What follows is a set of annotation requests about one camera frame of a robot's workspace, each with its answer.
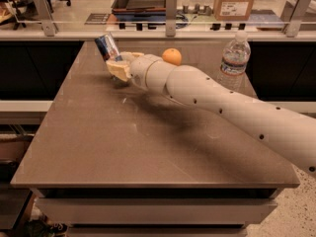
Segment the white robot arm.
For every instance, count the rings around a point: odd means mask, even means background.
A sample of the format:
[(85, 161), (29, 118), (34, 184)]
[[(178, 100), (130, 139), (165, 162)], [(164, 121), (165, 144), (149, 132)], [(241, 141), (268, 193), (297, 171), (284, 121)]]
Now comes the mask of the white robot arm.
[(106, 61), (122, 81), (230, 121), (300, 170), (316, 177), (316, 119), (229, 90), (201, 70), (153, 54), (125, 52)]

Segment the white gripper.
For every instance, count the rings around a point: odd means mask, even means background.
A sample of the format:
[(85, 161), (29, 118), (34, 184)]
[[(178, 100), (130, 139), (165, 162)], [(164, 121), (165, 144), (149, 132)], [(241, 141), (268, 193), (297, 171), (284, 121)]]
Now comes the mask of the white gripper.
[(142, 52), (127, 52), (120, 54), (125, 61), (108, 60), (109, 72), (123, 82), (131, 78), (131, 82), (147, 91), (163, 93), (169, 74), (175, 66), (161, 57)]

